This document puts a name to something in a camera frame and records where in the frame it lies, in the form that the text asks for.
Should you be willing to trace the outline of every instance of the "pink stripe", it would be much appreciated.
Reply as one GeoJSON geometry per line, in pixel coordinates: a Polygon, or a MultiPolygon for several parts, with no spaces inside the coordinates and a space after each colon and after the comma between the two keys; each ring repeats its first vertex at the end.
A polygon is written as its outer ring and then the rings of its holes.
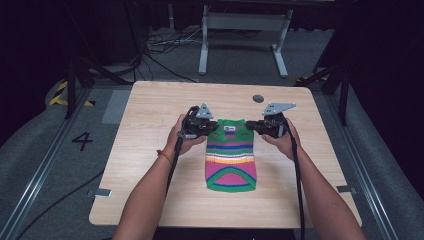
{"type": "Polygon", "coordinates": [[[239,164],[223,164],[223,163],[217,163],[217,162],[209,162],[206,161],[205,163],[205,177],[208,179],[212,174],[219,171],[221,168],[233,166],[236,168],[239,168],[248,174],[252,176],[253,178],[256,178],[256,166],[255,162],[248,162],[248,163],[239,163],[239,164]]]}
{"type": "Polygon", "coordinates": [[[239,145],[252,145],[252,142],[208,142],[207,145],[217,145],[217,146],[239,146],[239,145]]]}
{"type": "Polygon", "coordinates": [[[216,180],[217,184],[223,184],[223,185],[242,185],[242,184],[246,184],[247,181],[244,180],[244,178],[240,177],[237,174],[234,173],[228,173],[222,177],[220,177],[218,180],[216,180]]]}

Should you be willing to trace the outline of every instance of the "wooden table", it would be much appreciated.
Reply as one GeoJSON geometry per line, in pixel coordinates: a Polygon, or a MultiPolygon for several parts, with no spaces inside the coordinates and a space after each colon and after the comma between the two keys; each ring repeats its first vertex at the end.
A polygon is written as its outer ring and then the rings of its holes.
{"type": "MultiPolygon", "coordinates": [[[[137,82],[134,84],[90,213],[96,225],[117,225],[128,195],[165,145],[169,130],[191,106],[207,103],[214,120],[260,120],[269,102],[296,103],[284,112],[301,137],[302,146],[332,186],[346,185],[317,106],[307,88],[137,82]],[[264,97],[263,103],[252,100],[264,97]]],[[[299,228],[294,164],[255,133],[257,189],[225,193],[206,188],[206,142],[180,156],[165,202],[160,226],[228,228],[299,228]]],[[[350,192],[340,193],[361,219],[350,192]]],[[[305,206],[306,226],[311,227],[305,206]]]]}

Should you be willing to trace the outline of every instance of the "striped sweater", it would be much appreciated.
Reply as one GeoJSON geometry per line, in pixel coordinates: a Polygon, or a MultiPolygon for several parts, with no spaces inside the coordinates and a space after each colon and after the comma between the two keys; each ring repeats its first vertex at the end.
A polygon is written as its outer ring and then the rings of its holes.
{"type": "Polygon", "coordinates": [[[252,130],[244,120],[218,120],[219,128],[209,134],[205,178],[208,189],[245,192],[256,188],[252,130]]]}

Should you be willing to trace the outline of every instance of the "metal frame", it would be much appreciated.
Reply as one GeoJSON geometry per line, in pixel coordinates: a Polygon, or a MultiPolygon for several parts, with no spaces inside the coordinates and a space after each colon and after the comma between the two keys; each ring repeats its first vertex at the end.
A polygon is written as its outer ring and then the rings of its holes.
{"type": "Polygon", "coordinates": [[[202,49],[200,52],[199,74],[205,75],[208,62],[208,29],[240,29],[279,31],[280,38],[277,44],[272,45],[275,62],[282,78],[287,78],[288,73],[284,64],[281,49],[286,38],[293,10],[288,10],[286,15],[260,15],[260,14],[237,14],[237,13],[213,13],[209,12],[207,5],[203,6],[202,21],[202,49]]]}

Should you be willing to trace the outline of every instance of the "wristband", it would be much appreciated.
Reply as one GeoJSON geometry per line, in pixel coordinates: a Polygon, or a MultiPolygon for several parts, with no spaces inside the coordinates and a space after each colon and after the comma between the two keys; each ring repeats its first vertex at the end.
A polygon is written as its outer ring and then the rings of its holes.
{"type": "Polygon", "coordinates": [[[156,150],[156,152],[158,153],[158,157],[160,156],[160,155],[162,155],[162,156],[164,156],[168,161],[169,161],[169,163],[171,164],[171,166],[172,166],[172,160],[171,160],[171,158],[170,157],[168,157],[162,150],[156,150]]]}

